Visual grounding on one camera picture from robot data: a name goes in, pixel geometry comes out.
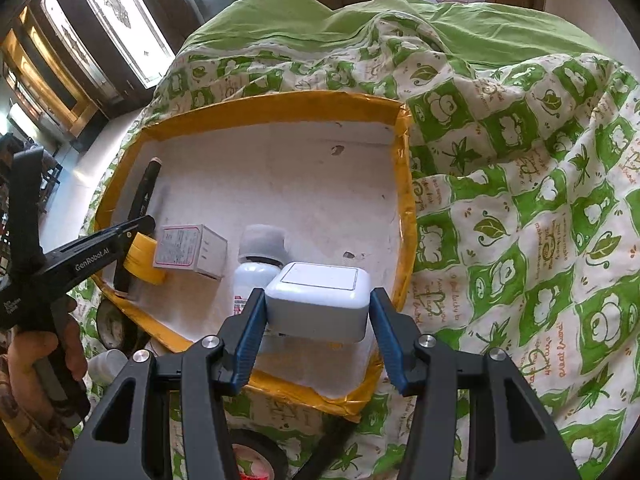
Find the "white bottle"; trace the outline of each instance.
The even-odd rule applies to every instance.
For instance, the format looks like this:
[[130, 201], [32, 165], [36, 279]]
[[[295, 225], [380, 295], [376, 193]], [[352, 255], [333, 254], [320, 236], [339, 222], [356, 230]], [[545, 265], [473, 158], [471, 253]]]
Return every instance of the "white bottle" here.
[[88, 373], [92, 381], [100, 386], [109, 386], [127, 364], [127, 356], [112, 348], [89, 359]]
[[[234, 307], [236, 316], [244, 309], [254, 288], [266, 288], [280, 273], [287, 261], [284, 248], [285, 231], [263, 224], [249, 225], [240, 238], [238, 261], [240, 266], [234, 272]], [[260, 352], [276, 351], [280, 337], [267, 326], [262, 337]]]

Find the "silver screw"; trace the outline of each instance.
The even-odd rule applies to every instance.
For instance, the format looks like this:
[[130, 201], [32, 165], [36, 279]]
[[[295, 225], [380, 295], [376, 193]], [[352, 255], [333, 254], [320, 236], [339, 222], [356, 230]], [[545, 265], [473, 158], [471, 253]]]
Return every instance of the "silver screw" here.
[[143, 363], [147, 359], [149, 359], [150, 355], [151, 354], [149, 353], [149, 350], [138, 350], [135, 354], [133, 354], [133, 360], [137, 363]]
[[433, 348], [436, 346], [436, 338], [431, 334], [422, 334], [418, 338], [418, 345], [424, 346], [425, 348]]
[[220, 344], [220, 338], [215, 335], [208, 335], [202, 339], [202, 346], [204, 348], [215, 348]]
[[504, 361], [507, 358], [507, 353], [502, 348], [491, 348], [489, 357], [494, 361]]

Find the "yellow tape edge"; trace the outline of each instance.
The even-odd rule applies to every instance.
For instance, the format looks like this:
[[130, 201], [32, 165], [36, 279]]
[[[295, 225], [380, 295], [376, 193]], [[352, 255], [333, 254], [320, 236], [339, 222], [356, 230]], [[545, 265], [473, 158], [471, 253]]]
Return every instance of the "yellow tape edge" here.
[[[391, 155], [398, 188], [400, 247], [391, 300], [396, 310], [402, 310], [417, 247], [409, 155], [409, 126], [412, 118], [406, 106], [390, 99], [335, 91], [283, 92], [218, 103], [146, 126], [117, 166], [96, 211], [94, 227], [98, 230], [111, 224], [111, 215], [118, 201], [119, 190], [126, 181], [140, 148], [148, 140], [166, 140], [171, 137], [253, 124], [302, 121], [354, 121], [394, 126]], [[135, 304], [117, 297], [99, 274], [94, 276], [94, 280], [105, 296], [126, 316], [169, 350], [181, 352], [193, 344], [140, 310]], [[248, 388], [283, 402], [293, 402], [331, 415], [357, 420], [358, 414], [376, 389], [382, 369], [382, 359], [376, 351], [369, 359], [364, 380], [355, 390], [340, 399], [321, 396], [308, 386], [284, 381], [260, 370], [253, 371]]]

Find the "white square container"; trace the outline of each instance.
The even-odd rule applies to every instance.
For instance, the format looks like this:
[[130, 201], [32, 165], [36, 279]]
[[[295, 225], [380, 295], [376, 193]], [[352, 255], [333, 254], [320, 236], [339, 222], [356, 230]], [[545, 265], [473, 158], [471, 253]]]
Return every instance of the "white square container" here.
[[357, 267], [293, 262], [265, 289], [273, 332], [357, 343], [367, 329], [371, 280]]
[[154, 267], [195, 270], [219, 280], [226, 263], [226, 240], [203, 224], [163, 226]]

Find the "white cup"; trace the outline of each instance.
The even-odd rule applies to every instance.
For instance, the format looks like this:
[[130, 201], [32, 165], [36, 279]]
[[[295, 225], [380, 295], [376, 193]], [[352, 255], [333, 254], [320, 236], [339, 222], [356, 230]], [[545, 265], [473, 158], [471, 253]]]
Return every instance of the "white cup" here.
[[89, 359], [89, 377], [100, 386], [109, 386], [127, 364], [127, 356], [118, 349], [107, 350]]

